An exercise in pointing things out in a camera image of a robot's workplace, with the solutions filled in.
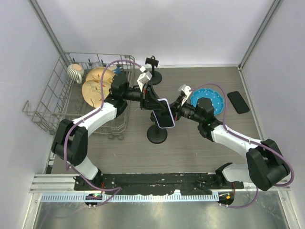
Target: wire dish rack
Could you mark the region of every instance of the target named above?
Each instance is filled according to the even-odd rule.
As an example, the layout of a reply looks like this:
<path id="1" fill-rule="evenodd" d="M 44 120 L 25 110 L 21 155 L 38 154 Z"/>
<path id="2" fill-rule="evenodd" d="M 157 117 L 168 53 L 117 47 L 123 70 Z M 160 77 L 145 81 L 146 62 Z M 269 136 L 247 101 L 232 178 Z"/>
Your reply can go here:
<path id="1" fill-rule="evenodd" d="M 91 66 L 94 62 L 109 63 L 115 60 L 135 60 L 131 55 L 80 52 L 67 52 L 65 55 L 69 63 L 65 63 L 61 57 L 58 58 L 36 109 L 30 111 L 29 101 L 25 103 L 23 108 L 23 112 L 32 117 L 32 122 L 36 123 L 41 129 L 49 132 L 51 135 L 56 133 L 58 124 L 62 119 L 73 120 L 94 109 L 85 102 L 81 94 L 82 84 L 74 83 L 68 77 L 68 64 L 80 64 L 85 70 L 85 79 L 87 73 L 92 69 Z M 121 64 L 128 81 L 132 84 L 135 75 L 135 66 L 125 62 L 118 64 Z M 122 132 L 127 126 L 128 113 L 129 106 L 127 106 L 122 115 L 107 122 L 98 128 L 95 133 L 107 134 L 110 138 L 114 135 L 119 135 L 119 138 L 123 139 Z"/>

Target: blue bowl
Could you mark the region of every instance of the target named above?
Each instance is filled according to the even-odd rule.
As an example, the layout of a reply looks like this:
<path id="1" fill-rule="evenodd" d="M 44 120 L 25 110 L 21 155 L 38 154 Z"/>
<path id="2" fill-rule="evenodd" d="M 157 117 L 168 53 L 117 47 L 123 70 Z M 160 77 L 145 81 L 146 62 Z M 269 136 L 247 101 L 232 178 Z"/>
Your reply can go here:
<path id="1" fill-rule="evenodd" d="M 191 96 L 191 105 L 197 105 L 197 101 L 200 98 L 209 98 L 212 101 L 214 107 L 214 115 L 220 114 L 224 109 L 224 99 L 217 92 L 210 88 L 201 88 L 197 91 L 194 91 Z"/>

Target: perforated metal strip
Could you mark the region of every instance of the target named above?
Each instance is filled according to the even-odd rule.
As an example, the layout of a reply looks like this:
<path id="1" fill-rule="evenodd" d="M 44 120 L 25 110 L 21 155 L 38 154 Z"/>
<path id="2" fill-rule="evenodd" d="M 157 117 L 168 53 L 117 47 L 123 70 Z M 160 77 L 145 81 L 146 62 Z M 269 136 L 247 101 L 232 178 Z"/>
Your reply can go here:
<path id="1" fill-rule="evenodd" d="M 89 193 L 44 193 L 40 202 L 84 202 Z M 110 195 L 103 195 L 103 200 L 86 200 L 86 202 L 102 202 Z M 180 193 L 165 196 L 116 195 L 109 202 L 190 202 L 190 201 L 218 201 L 218 193 L 212 195 L 182 196 Z"/>

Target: stand base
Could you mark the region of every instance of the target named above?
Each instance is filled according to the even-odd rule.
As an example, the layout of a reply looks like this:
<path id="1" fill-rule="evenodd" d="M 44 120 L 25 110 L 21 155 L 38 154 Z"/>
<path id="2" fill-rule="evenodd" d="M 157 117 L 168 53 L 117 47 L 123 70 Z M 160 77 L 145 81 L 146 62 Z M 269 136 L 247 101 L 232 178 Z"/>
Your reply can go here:
<path id="1" fill-rule="evenodd" d="M 151 143 L 161 144 L 167 139 L 167 130 L 160 129 L 158 125 L 152 125 L 147 130 L 147 138 Z"/>
<path id="2" fill-rule="evenodd" d="M 152 76 L 152 79 L 151 79 L 152 85 L 157 85 L 157 84 L 161 83 L 161 81 L 162 81 L 161 73 L 154 71 L 154 76 Z"/>

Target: black stand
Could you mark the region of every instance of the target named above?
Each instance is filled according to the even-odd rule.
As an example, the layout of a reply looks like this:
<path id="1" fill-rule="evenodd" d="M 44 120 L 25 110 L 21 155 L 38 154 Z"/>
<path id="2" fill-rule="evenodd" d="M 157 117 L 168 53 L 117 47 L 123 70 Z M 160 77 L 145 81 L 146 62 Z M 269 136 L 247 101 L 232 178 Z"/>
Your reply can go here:
<path id="1" fill-rule="evenodd" d="M 147 138 L 151 143 L 161 144 L 167 139 L 167 130 L 160 129 L 157 124 L 154 124 L 148 128 Z"/>
<path id="2" fill-rule="evenodd" d="M 159 61 L 156 60 L 154 56 L 152 56 L 151 58 L 146 58 L 145 64 L 150 64 L 152 66 L 152 70 L 150 71 L 150 73 L 152 74 L 152 79 L 150 80 L 152 85 L 157 85 L 161 83 L 161 73 L 154 70 L 155 67 L 158 67 Z"/>

